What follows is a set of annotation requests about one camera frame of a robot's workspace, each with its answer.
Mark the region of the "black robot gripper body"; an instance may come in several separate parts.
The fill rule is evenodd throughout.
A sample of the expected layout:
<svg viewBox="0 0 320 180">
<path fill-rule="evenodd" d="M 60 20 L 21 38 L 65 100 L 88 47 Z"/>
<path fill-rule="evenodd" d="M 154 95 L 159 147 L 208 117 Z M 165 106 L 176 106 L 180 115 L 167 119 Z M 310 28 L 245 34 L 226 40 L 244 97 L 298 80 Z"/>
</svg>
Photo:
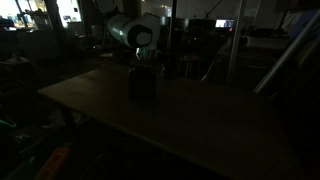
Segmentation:
<svg viewBox="0 0 320 180">
<path fill-rule="evenodd" d="M 162 52 L 159 50 L 149 50 L 146 48 L 137 48 L 134 58 L 134 65 L 154 70 L 162 69 L 160 56 Z"/>
</svg>

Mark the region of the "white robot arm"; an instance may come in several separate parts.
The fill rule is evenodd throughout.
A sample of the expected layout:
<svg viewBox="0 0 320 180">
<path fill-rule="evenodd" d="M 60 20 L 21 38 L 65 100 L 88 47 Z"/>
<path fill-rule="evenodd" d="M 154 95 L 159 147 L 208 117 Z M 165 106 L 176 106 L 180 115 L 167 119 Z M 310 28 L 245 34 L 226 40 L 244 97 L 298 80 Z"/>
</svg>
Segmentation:
<svg viewBox="0 0 320 180">
<path fill-rule="evenodd" d="M 131 19 L 124 14 L 117 14 L 107 21 L 107 27 L 116 40 L 135 50 L 135 57 L 130 62 L 132 66 L 157 67 L 157 46 L 161 32 L 158 16 L 145 13 Z"/>
</svg>

